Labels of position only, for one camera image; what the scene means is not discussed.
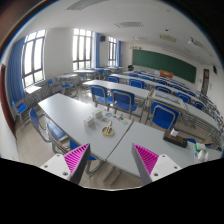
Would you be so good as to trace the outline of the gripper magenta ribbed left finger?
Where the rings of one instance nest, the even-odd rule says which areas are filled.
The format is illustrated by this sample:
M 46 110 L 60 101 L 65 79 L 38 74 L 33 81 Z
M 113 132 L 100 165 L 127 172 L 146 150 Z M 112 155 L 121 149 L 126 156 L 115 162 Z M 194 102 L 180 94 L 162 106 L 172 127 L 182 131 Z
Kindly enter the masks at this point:
M 41 166 L 41 169 L 78 185 L 89 156 L 90 144 L 87 143 L 64 155 L 55 154 Z

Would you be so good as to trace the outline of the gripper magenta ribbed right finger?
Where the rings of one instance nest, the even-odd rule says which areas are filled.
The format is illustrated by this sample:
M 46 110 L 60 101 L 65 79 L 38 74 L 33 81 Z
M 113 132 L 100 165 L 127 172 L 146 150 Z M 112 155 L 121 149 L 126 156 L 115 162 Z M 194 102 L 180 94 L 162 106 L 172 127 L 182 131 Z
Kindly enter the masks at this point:
M 137 144 L 132 144 L 132 155 L 144 185 L 181 170 L 166 154 L 157 155 Z

